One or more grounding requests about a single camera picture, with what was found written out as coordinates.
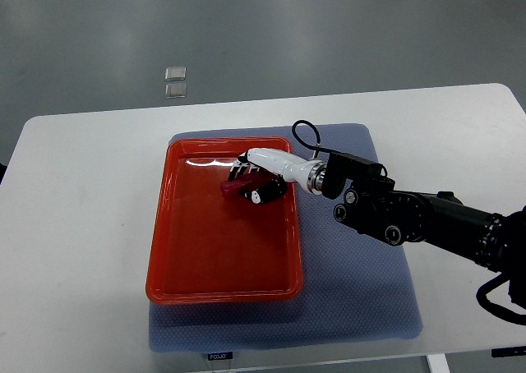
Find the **floor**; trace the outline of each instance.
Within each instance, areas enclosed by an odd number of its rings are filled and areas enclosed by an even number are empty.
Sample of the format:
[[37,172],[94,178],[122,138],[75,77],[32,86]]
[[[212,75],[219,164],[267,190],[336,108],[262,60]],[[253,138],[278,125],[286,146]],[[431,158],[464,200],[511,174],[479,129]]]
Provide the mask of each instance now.
[[[526,108],[525,49],[526,0],[0,0],[0,163],[47,114],[488,82]],[[166,99],[179,65],[187,97]],[[454,373],[524,371],[524,358],[448,355]]]

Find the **white table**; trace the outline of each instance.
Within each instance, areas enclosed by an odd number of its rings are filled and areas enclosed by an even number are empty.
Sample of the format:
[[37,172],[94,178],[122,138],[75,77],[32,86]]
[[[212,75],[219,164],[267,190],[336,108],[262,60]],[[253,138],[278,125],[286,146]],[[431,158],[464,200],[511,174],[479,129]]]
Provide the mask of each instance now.
[[[526,115],[503,85],[36,117],[0,186],[2,371],[209,370],[202,355],[148,348],[145,276],[167,143],[299,118],[365,124],[398,189],[452,190],[506,215],[526,204]],[[493,273],[425,243],[404,249],[423,321],[416,339],[238,352],[231,367],[526,344],[526,328],[475,300]],[[506,291],[495,298],[509,306]]]

